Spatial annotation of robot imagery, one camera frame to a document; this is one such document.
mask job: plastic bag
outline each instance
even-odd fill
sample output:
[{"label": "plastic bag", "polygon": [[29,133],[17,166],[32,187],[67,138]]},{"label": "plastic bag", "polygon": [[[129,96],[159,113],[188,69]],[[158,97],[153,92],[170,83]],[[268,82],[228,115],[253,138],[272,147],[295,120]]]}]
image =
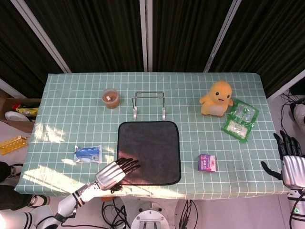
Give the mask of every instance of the plastic bag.
[{"label": "plastic bag", "polygon": [[102,163],[102,146],[91,146],[79,149],[74,147],[74,162]]},{"label": "plastic bag", "polygon": [[259,110],[236,99],[222,130],[241,142],[246,142],[256,122]]}]

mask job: shoe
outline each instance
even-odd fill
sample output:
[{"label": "shoe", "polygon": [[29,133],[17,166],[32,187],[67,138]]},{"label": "shoe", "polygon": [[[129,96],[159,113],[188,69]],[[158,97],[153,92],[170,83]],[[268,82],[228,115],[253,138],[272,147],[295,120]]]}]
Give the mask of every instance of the shoe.
[{"label": "shoe", "polygon": [[48,205],[50,203],[50,197],[49,196],[43,196],[43,195],[33,195],[30,203],[28,204],[28,207],[30,208],[37,208],[43,205]]},{"label": "shoe", "polygon": [[20,176],[22,164],[14,164],[10,166],[10,175],[8,178]]}]

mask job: plush duck toy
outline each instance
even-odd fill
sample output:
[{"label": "plush duck toy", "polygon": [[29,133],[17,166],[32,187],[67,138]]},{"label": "plush duck toy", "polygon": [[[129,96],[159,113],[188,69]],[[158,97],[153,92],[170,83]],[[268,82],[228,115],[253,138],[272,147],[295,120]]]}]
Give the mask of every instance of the plush duck toy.
[{"label": "plush duck toy", "polygon": [[209,93],[199,100],[202,104],[201,113],[203,115],[223,116],[228,109],[228,105],[233,105],[231,96],[232,88],[227,82],[218,81],[214,83]]}]

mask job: metal rack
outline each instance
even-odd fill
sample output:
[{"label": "metal rack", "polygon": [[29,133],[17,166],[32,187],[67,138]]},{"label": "metal rack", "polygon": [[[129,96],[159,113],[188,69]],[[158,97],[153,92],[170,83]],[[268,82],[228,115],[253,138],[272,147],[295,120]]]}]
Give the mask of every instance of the metal rack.
[{"label": "metal rack", "polygon": [[[156,93],[157,96],[138,96],[138,94],[150,94],[150,93]],[[132,97],[132,106],[133,106],[133,119],[137,120],[137,99],[140,98],[157,98],[157,99],[163,99],[163,107],[162,107],[162,120],[165,121],[165,97],[164,92],[162,91],[137,91],[135,92],[135,96]]]}]

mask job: dark gray cloth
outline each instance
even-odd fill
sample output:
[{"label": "dark gray cloth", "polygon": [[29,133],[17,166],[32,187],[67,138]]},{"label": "dark gray cloth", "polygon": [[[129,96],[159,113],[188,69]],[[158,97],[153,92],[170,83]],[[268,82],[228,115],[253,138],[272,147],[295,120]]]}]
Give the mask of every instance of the dark gray cloth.
[{"label": "dark gray cloth", "polygon": [[170,185],[181,178],[179,133],[175,123],[126,122],[119,127],[117,158],[139,160],[122,185]]},{"label": "dark gray cloth", "polygon": [[[11,167],[0,161],[0,182],[10,175]],[[32,195],[20,194],[14,190],[13,186],[0,185],[0,210],[18,210],[27,206],[32,199]]]}]

